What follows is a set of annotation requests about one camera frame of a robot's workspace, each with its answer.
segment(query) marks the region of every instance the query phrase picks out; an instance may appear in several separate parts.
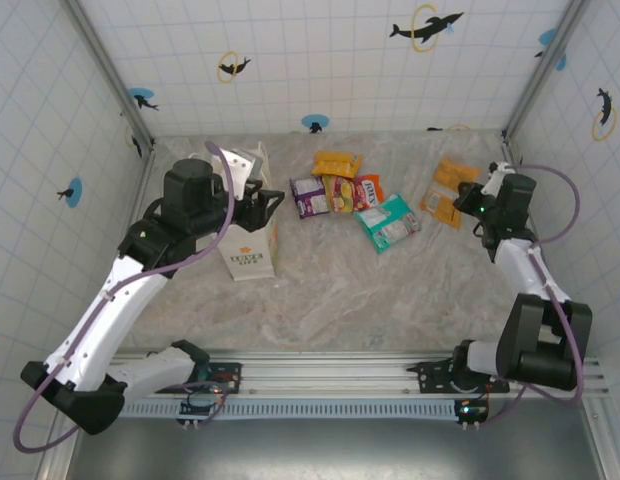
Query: yellow snack bag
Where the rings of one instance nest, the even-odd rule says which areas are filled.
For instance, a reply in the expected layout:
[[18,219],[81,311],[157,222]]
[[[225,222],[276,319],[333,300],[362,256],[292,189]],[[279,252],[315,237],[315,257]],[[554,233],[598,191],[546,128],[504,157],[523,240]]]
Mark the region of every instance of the yellow snack bag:
[[440,222],[447,223],[457,230],[461,228],[461,212],[452,202],[459,196],[461,182],[475,182],[479,169],[458,165],[448,157],[443,157],[432,176],[428,191],[419,202],[419,209],[430,212]]
[[320,150],[314,154],[312,175],[337,175],[354,178],[362,160],[363,155],[355,155],[351,152]]

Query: robotic arm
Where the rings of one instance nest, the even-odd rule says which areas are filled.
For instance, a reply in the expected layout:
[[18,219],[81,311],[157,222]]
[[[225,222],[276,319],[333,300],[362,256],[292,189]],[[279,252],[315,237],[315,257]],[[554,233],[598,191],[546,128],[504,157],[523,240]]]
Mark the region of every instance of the robotic arm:
[[[284,193],[262,189],[255,162],[232,152],[229,167],[235,191],[233,223],[248,232],[263,228]],[[175,271],[137,280],[110,296],[107,292],[135,274],[172,265],[196,253],[196,241],[219,231],[228,210],[227,181],[199,159],[179,160],[164,177],[164,197],[148,207],[119,245],[119,256],[103,287],[66,340],[45,362],[29,362],[21,378],[37,389],[59,363],[65,363],[42,396],[89,434],[105,430],[127,403],[163,388],[197,379],[209,356],[179,341],[163,352],[125,365],[110,366],[119,345],[146,305]],[[83,336],[70,361],[68,349],[97,305],[108,303]]]
[[[410,370],[420,374],[423,393],[483,392],[489,384],[496,391],[507,391],[505,382],[494,383],[495,376],[573,390],[577,366],[548,286],[574,334],[579,362],[586,351],[592,312],[587,305],[572,302],[557,286],[541,257],[537,238],[526,227],[536,182],[513,173],[507,163],[493,163],[490,173],[485,186],[461,183],[454,206],[478,220],[473,233],[517,292],[506,326],[498,342],[464,340],[451,359],[421,363]],[[539,338],[544,326],[554,341]]]

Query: snack bag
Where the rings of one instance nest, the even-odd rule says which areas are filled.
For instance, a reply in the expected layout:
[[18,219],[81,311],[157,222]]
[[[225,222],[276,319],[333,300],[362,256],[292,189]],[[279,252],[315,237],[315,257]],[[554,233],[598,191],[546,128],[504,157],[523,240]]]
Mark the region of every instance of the snack bag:
[[290,180],[290,189],[301,219],[328,213],[326,190],[320,178]]
[[452,202],[459,196],[459,184],[472,183],[478,176],[478,168],[458,165],[450,158],[443,157],[432,176],[428,191],[419,202],[419,209],[430,212],[440,222],[458,230],[461,228],[461,212],[454,208]]
[[402,238],[421,230],[421,224],[403,198],[396,193],[377,207],[355,216],[372,240],[377,253],[382,253]]
[[363,155],[350,152],[320,150],[314,154],[312,175],[339,175],[353,178],[361,166]]
[[352,180],[335,175],[322,178],[331,212],[359,212],[383,202],[379,175],[362,175]]

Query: dolphin sticker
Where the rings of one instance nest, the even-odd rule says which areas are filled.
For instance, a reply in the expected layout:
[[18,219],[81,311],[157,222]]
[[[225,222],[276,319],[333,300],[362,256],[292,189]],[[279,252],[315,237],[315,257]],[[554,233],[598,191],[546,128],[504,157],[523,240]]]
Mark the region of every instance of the dolphin sticker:
[[154,92],[152,90],[148,90],[147,88],[135,87],[135,88],[131,88],[128,91],[130,92],[130,95],[132,95],[132,98],[134,98],[137,101],[137,105],[139,105],[139,108],[147,107],[147,108],[152,108],[153,110],[159,111],[158,105],[151,105],[148,102],[149,98],[154,97]]
[[426,23],[429,23],[428,26],[416,30],[401,30],[395,23],[392,25],[392,33],[390,34],[390,38],[395,35],[401,35],[406,38],[420,38],[421,43],[425,43],[430,39],[430,37],[436,35],[437,33],[441,33],[444,30],[450,31],[452,24],[459,20],[461,15],[463,15],[463,12],[454,13],[443,18],[434,16],[426,20]]
[[69,198],[74,195],[74,189],[66,188],[63,192],[57,192],[57,195],[59,195],[59,200],[61,200],[63,197]]
[[[543,32],[540,36],[539,36],[539,43],[541,45],[543,45],[544,47],[547,47],[548,45],[550,45],[550,42],[552,41],[552,39],[554,38],[554,34],[557,32],[557,30],[555,28],[551,28],[550,30],[547,30],[545,32]],[[543,51],[537,53],[534,58],[541,58],[543,56]],[[565,53],[563,54],[563,56],[561,57],[561,59],[559,60],[559,63],[557,63],[557,72],[560,72],[561,70],[563,70],[566,67],[566,63],[567,63],[567,58]]]
[[223,63],[221,65],[219,65],[219,68],[226,72],[228,75],[236,75],[237,73],[241,73],[243,72],[243,69],[246,68],[246,65],[248,65],[248,63],[250,62],[249,58],[243,57],[243,63],[240,63],[239,65],[237,65],[237,70],[235,71],[235,67],[234,67],[234,63],[231,63],[230,65],[224,65]]
[[132,137],[132,143],[135,147],[137,147],[137,153],[139,154],[139,158],[143,158],[143,153],[141,152],[141,145],[139,144],[137,139],[134,138],[134,136]]
[[610,118],[610,113],[612,112],[612,97],[610,96],[610,92],[604,92],[601,88],[599,89],[599,93],[597,93],[597,97],[603,98],[603,107],[601,108],[603,116],[599,122],[603,127]]
[[301,119],[301,125],[307,127],[310,130],[310,133],[323,132],[323,129],[327,127],[329,123],[330,119],[319,113],[306,115]]

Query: blue circle sticker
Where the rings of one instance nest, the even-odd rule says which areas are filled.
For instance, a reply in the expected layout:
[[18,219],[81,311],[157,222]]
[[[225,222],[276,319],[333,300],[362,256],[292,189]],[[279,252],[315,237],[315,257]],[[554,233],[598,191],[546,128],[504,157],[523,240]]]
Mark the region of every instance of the blue circle sticker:
[[301,125],[303,125],[304,127],[308,127],[310,129],[310,133],[317,133],[323,131],[323,129],[326,128],[329,123],[330,119],[325,115],[321,115],[319,113],[306,115],[301,119]]
[[83,193],[83,183],[81,183],[81,179],[75,177],[70,180],[68,190],[72,190],[72,193],[66,196],[66,203],[70,208],[75,208],[79,205],[79,200],[81,200],[81,194]]
[[136,95],[140,95],[145,99],[154,97],[154,92],[147,88],[133,87],[133,88],[128,89],[128,91],[130,92],[130,95],[132,95],[133,97]]

